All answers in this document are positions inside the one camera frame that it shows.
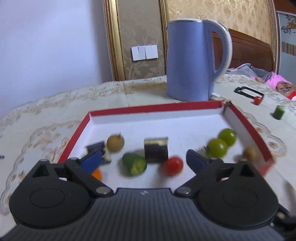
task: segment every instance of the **brown round fruit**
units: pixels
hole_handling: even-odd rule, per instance
[[[124,138],[119,134],[109,136],[107,148],[110,152],[119,152],[124,146]]]
[[[242,155],[249,161],[255,161],[257,159],[257,153],[253,147],[247,147]]]

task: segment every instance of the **red tomato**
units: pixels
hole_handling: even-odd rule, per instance
[[[262,101],[262,98],[260,98],[259,96],[256,96],[256,97],[254,98],[254,104],[255,104],[255,105],[259,105],[259,104],[261,103],[261,101]]]
[[[165,170],[168,175],[173,176],[180,173],[183,169],[183,161],[178,156],[173,156],[166,160]]]

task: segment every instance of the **wooden headboard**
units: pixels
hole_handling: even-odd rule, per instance
[[[252,66],[273,71],[273,58],[270,45],[241,32],[229,29],[232,37],[233,54],[230,68],[236,68],[244,63]],[[215,65],[216,69],[222,61],[222,42],[218,34],[213,33]]]

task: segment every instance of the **table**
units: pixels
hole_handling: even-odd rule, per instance
[[[255,106],[251,99],[236,94],[248,86],[265,94]],[[279,201],[296,214],[296,105],[265,84],[242,75],[224,75],[215,92],[237,105],[272,151],[277,164],[265,177]],[[80,121],[90,110],[135,105],[176,103],[166,95],[166,77],[108,82],[46,97],[16,108],[0,121],[0,237],[14,225],[8,201],[25,175],[42,158],[56,163]],[[277,105],[286,109],[282,120],[272,118]]]

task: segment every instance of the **kettle handle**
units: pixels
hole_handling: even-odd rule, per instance
[[[213,71],[215,73],[213,75],[213,79],[210,84],[209,91],[211,94],[214,90],[214,81],[216,79],[220,78],[226,72],[226,70],[229,68],[229,65],[230,65],[230,62],[232,59],[232,39],[231,39],[231,35],[228,31],[228,28],[226,26],[224,26],[223,24],[221,24],[220,22],[215,21],[215,20],[211,20],[211,19],[204,19],[203,22],[206,24],[207,30],[210,31],[210,37],[211,37],[210,43],[213,44],[213,40],[212,40],[212,31],[213,31],[213,32],[216,32],[219,35],[219,37],[221,38],[222,47],[223,47],[223,55],[222,55],[221,65],[216,72],[215,72],[215,67],[213,69]]]

